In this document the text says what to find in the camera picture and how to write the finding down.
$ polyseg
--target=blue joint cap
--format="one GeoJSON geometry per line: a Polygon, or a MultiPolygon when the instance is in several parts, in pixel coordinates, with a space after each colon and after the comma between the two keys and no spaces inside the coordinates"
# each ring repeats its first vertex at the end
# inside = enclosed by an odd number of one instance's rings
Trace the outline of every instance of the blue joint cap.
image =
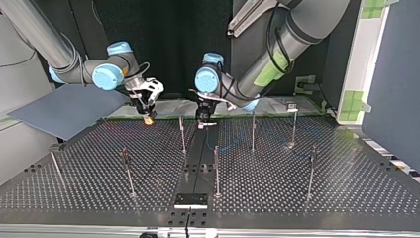
{"type": "Polygon", "coordinates": [[[203,57],[203,62],[211,62],[217,64],[217,62],[220,62],[223,66],[224,59],[221,55],[217,53],[206,53],[203,57]]]}
{"type": "Polygon", "coordinates": [[[56,74],[56,72],[49,66],[49,73],[50,76],[52,77],[52,80],[58,82],[58,83],[65,83],[63,80],[61,80],[58,75],[56,74]]]}
{"type": "Polygon", "coordinates": [[[210,67],[201,67],[195,74],[195,87],[200,92],[214,92],[219,85],[219,76],[210,67]]]}
{"type": "Polygon", "coordinates": [[[251,101],[250,103],[248,103],[245,107],[243,107],[242,109],[246,110],[246,111],[254,111],[254,109],[256,109],[257,104],[259,104],[259,99],[256,99],[254,101],[251,101]]]}
{"type": "Polygon", "coordinates": [[[118,42],[110,45],[106,51],[108,52],[108,56],[112,56],[132,52],[133,50],[131,50],[130,44],[127,42],[118,42]]]}
{"type": "Polygon", "coordinates": [[[111,63],[103,63],[95,67],[92,80],[95,85],[103,90],[114,90],[123,81],[123,72],[111,63]]]}

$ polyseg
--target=green tape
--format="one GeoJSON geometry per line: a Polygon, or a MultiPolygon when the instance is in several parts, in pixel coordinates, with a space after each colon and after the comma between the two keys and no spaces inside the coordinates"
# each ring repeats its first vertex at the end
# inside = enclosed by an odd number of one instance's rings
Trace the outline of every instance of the green tape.
{"type": "Polygon", "coordinates": [[[361,17],[363,19],[380,18],[385,8],[386,0],[365,0],[361,17]]]}
{"type": "MultiPolygon", "coordinates": [[[[281,68],[287,67],[287,60],[283,54],[279,52],[274,53],[274,59],[281,68]]],[[[273,80],[278,80],[284,75],[284,73],[277,70],[275,65],[272,63],[271,59],[268,64],[262,69],[259,76],[254,81],[255,86],[266,87],[273,80]]]]}
{"type": "Polygon", "coordinates": [[[339,115],[340,121],[357,121],[359,112],[362,110],[362,91],[345,91],[341,112],[339,115]]]}

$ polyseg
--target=perforated metal table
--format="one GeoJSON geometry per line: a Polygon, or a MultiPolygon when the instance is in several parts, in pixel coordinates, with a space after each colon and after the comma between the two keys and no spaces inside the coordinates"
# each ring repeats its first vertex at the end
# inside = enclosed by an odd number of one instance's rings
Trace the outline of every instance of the perforated metal table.
{"type": "Polygon", "coordinates": [[[222,119],[196,129],[177,120],[101,121],[0,187],[0,231],[9,224],[143,228],[420,231],[420,186],[329,117],[222,119]],[[318,147],[309,192],[310,156],[318,147]],[[219,148],[220,196],[214,148],[219,148]],[[120,162],[133,158],[136,197],[120,162]],[[208,208],[174,209],[180,193],[208,208]]]}

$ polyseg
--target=robotic arm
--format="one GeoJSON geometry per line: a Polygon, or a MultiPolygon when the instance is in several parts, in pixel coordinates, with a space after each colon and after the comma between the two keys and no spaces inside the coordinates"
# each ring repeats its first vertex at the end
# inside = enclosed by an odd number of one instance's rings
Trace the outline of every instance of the robotic arm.
{"type": "Polygon", "coordinates": [[[85,60],[33,0],[0,0],[0,9],[47,60],[54,81],[94,83],[103,90],[124,84],[139,114],[147,124],[153,123],[155,101],[163,92],[163,85],[154,78],[143,78],[144,70],[141,71],[127,42],[109,46],[105,60],[85,60]]]}
{"type": "Polygon", "coordinates": [[[267,51],[264,51],[237,81],[223,70],[223,57],[207,53],[195,75],[199,97],[196,118],[201,125],[212,124],[211,115],[217,103],[226,102],[228,109],[237,107],[253,111],[262,91],[274,80],[282,78],[293,68],[293,61],[310,45],[320,43],[339,23],[349,0],[258,0],[248,1],[229,24],[228,35],[238,37],[253,20],[269,8],[289,10],[286,23],[269,29],[275,9],[267,26],[267,51]]]}

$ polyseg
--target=dark background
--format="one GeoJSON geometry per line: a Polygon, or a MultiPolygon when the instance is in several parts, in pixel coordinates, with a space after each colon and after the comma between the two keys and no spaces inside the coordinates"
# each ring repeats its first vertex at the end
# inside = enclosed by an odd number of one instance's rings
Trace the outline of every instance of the dark background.
{"type": "MultiPolygon", "coordinates": [[[[270,12],[254,22],[238,39],[226,37],[233,11],[243,0],[37,0],[53,24],[67,34],[79,51],[92,60],[106,59],[106,47],[127,41],[138,62],[148,61],[146,76],[160,80],[163,99],[188,98],[203,54],[224,56],[225,69],[240,78],[264,51],[265,27],[270,12]]],[[[333,33],[311,46],[269,95],[292,95],[296,76],[316,75],[330,103],[337,107],[352,45],[360,0],[350,1],[333,33]]],[[[284,23],[279,10],[274,26],[284,23]]],[[[319,103],[321,96],[312,99],[319,103]]]]}

